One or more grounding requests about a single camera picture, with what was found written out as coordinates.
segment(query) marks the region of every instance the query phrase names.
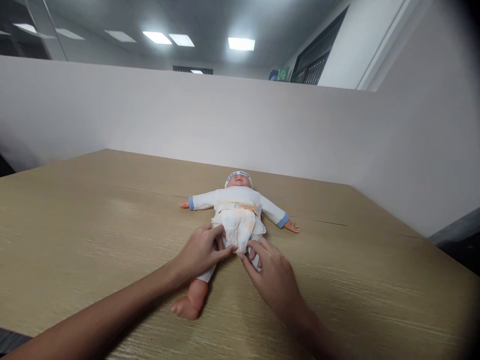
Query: wooden table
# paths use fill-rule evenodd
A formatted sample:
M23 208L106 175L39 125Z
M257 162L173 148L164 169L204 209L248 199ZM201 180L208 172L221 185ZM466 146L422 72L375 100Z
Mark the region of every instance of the wooden table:
M233 169L102 150L0 179L0 327L35 336L170 260L212 210L178 206ZM478 278L351 186L249 171L300 234L267 219L306 301L356 359L455 358ZM202 316L172 294L112 359L305 356L232 258Z

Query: doll hat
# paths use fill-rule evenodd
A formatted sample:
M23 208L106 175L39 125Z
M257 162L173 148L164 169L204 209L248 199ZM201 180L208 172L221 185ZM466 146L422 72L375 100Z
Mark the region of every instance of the doll hat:
M237 171L234 171L230 174L229 177L227 177L226 181L225 181L225 187L227 187L230 179L232 177L234 177L235 175L243 175L245 177L247 177L248 181L250 182L250 187L253 189L254 188L254 184L252 183L252 178L250 177L250 175L248 175L246 172L244 171L240 171L240 170L237 170Z

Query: white onesie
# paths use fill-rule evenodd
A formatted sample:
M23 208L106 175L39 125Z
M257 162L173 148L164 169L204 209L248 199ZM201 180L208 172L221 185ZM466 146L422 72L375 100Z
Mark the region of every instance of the white onesie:
M247 242L258 241L266 229L261 220L262 212L279 228L283 228L289 216L273 202L247 186L231 186L218 189L188 199L190 210L204 210L211 207L215 216L211 219L213 227L222 224L225 228L223 244L238 246L238 252L247 252ZM258 255L253 264L257 266ZM209 282L215 266L197 279Z

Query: fluorescent light panel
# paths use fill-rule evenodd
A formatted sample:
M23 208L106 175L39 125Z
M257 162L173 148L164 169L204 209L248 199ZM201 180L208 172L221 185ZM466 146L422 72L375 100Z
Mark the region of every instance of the fluorescent light panel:
M13 25L15 25L17 28L20 28L20 29L26 31L29 34L38 36L39 38L42 38L42 39L56 39L55 36L45 35L45 34L42 34L41 32L37 32L37 30L35 29L35 27L33 25L30 25L30 24L27 24L27 23L18 23L18 24L13 24Z
M186 46L186 47L190 47L190 48L195 47L194 43L192 42L192 40L190 39L190 37L188 35L168 34L168 36L170 36L173 39L173 41L175 42L175 44L177 44L178 46Z
M59 34L62 34L63 36L66 36L67 38L74 39L74 40L85 40L83 37L77 35L74 32L71 32L70 30L63 29L63 28L56 28L55 31Z
M17 28L20 28L20 29L22 29L22 30L26 30L26 31L31 32L31 33L34 33L34 34L37 33L37 30L34 28L33 25L25 24L25 23L13 24L13 25L15 25Z
M255 48L255 40L243 37L229 37L228 45L233 50L253 51Z
M134 39L132 39L130 36L128 36L123 31L105 30L105 32L108 35L110 35L111 37L114 37L115 39L117 39L119 42L122 42L122 43L136 43L136 41Z
M169 40L169 38L163 35L161 32L144 31L143 35L152 40L155 44L172 45L172 42Z

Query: ceiling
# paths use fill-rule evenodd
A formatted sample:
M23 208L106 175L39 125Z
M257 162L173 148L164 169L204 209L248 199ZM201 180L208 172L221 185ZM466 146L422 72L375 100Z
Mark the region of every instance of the ceiling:
M144 57L268 67L286 63L340 0L45 0L56 17ZM105 30L122 31L136 43ZM186 34L195 47L155 44L142 31ZM228 37L255 39L231 50Z

